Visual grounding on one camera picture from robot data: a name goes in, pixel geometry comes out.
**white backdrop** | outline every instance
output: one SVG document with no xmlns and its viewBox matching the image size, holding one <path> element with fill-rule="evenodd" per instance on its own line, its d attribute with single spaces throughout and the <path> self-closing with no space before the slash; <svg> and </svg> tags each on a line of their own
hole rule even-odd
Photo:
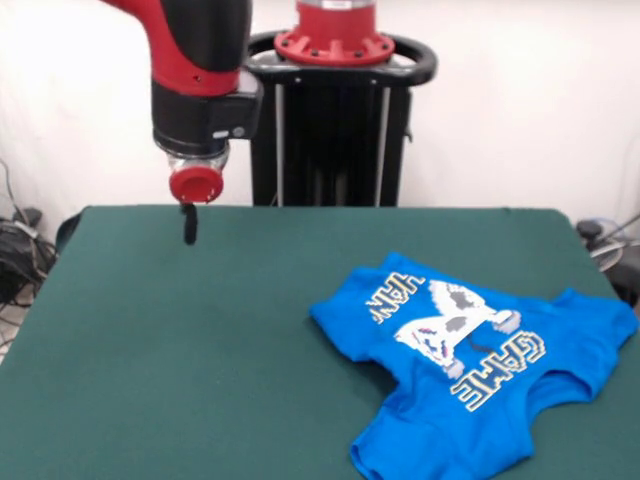
<svg viewBox="0 0 640 480">
<path fill-rule="evenodd" d="M 293 21 L 294 0 L 254 5 L 254 32 Z M 380 0 L 378 23 L 440 57 L 402 205 L 639 208 L 640 3 Z M 49 233 L 85 205 L 172 202 L 149 72 L 140 25 L 98 0 L 0 0 L 0 156 Z M 219 203 L 250 204 L 249 172 L 237 143 Z"/>
</svg>

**red gripper cap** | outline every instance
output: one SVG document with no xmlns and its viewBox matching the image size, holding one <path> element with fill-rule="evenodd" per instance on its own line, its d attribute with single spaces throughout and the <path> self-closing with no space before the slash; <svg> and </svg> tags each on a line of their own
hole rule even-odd
<svg viewBox="0 0 640 480">
<path fill-rule="evenodd" d="M 174 172 L 169 178 L 169 187 L 181 203 L 210 203 L 222 193 L 224 180 L 213 168 L 194 166 Z"/>
</svg>

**cartoon character print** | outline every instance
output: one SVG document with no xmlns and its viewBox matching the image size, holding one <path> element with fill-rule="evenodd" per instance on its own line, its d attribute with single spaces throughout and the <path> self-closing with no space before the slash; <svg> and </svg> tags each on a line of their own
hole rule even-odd
<svg viewBox="0 0 640 480">
<path fill-rule="evenodd" d="M 406 323 L 395 339 L 440 365 L 449 378 L 458 379 L 464 372 L 464 364 L 455 357 L 456 345 L 484 322 L 506 335 L 520 327 L 519 312 L 494 310 L 466 287 L 432 280 L 429 291 L 440 316 Z"/>
</svg>

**table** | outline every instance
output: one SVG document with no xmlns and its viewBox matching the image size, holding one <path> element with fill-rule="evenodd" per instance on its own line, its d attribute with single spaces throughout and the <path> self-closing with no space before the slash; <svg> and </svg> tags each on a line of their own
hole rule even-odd
<svg viewBox="0 0 640 480">
<path fill-rule="evenodd" d="M 552 298 L 613 296 L 550 210 L 92 207 L 0 367 L 3 478 L 357 479 L 351 441 L 393 389 L 308 318 L 395 250 Z M 543 412 L 536 456 L 500 476 L 633 478 L 640 345 L 591 405 Z"/>
</svg>

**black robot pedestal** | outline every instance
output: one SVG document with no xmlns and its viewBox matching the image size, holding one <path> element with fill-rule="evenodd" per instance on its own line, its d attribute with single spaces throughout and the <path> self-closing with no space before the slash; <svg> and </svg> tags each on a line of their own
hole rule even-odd
<svg viewBox="0 0 640 480">
<path fill-rule="evenodd" d="M 410 65 L 302 65 L 274 51 L 277 33 L 249 45 L 247 68 L 265 89 L 251 142 L 254 205 L 396 206 L 410 88 L 434 77 L 435 54 L 394 36 Z"/>
</svg>

